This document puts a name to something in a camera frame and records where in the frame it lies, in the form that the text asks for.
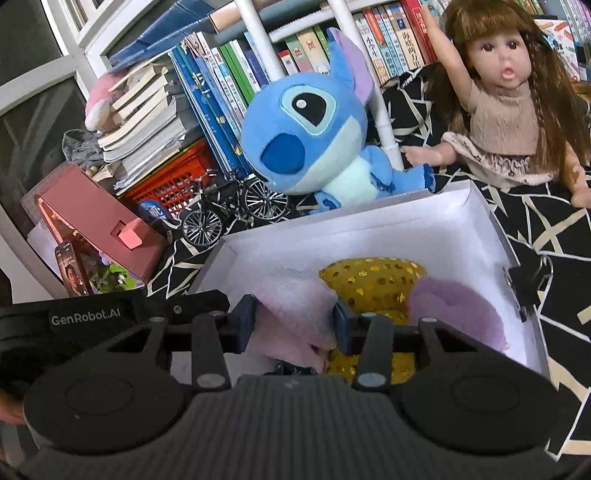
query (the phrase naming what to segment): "pink plush toy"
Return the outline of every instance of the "pink plush toy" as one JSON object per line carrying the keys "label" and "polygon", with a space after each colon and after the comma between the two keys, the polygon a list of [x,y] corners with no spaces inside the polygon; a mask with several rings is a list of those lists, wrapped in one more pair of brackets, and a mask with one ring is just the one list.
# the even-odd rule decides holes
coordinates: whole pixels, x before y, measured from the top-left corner
{"label": "pink plush toy", "polygon": [[89,131],[109,132],[117,126],[112,117],[112,105],[114,101],[123,95],[124,90],[117,89],[110,92],[109,89],[115,86],[125,75],[127,75],[126,69],[115,73],[105,73],[96,82],[86,102],[85,125]]}
{"label": "pink plush toy", "polygon": [[260,304],[247,350],[322,373],[328,351],[336,347],[335,291],[317,274],[286,268],[258,283],[252,294]]}

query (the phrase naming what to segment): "genrobot.ai logo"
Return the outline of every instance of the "genrobot.ai logo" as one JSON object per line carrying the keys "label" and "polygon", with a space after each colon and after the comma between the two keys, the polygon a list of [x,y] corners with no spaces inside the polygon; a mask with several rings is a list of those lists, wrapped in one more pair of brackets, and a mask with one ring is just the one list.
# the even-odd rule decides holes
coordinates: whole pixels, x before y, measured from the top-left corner
{"label": "genrobot.ai logo", "polygon": [[66,317],[58,317],[58,315],[54,315],[51,317],[51,324],[69,325],[71,323],[94,322],[95,320],[106,320],[120,316],[121,313],[118,308],[111,309],[110,312],[107,310],[101,310],[100,312],[75,313],[74,315],[68,315]]}

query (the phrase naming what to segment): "stack of books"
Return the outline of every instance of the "stack of books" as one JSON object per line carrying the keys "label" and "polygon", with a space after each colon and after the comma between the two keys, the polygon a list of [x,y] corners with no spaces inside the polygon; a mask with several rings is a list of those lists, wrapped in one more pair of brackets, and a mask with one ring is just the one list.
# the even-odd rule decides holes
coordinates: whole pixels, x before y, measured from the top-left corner
{"label": "stack of books", "polygon": [[133,69],[113,88],[122,87],[126,92],[113,104],[119,126],[99,139],[107,165],[94,177],[114,177],[117,195],[202,137],[166,55]]}

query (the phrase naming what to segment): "binder clip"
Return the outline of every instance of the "binder clip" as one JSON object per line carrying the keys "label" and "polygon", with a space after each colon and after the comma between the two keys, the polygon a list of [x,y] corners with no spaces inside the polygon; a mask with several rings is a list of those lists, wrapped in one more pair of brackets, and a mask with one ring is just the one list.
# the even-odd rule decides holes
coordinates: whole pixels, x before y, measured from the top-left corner
{"label": "binder clip", "polygon": [[533,275],[523,265],[509,269],[503,267],[503,273],[517,302],[521,321],[525,322],[531,314],[535,314],[540,305],[538,292],[542,285],[554,275],[552,259],[548,255],[540,255],[540,263]]}

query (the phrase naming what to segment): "stitch plush toy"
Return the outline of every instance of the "stitch plush toy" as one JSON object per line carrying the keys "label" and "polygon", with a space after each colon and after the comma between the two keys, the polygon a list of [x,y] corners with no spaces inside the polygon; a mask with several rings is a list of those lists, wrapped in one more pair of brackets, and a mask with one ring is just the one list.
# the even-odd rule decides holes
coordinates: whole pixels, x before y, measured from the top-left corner
{"label": "stitch plush toy", "polygon": [[354,43],[336,28],[329,38],[330,76],[282,78],[250,104],[241,144],[255,174],[274,192],[315,193],[319,211],[434,188],[431,167],[396,171],[365,146],[373,80]]}

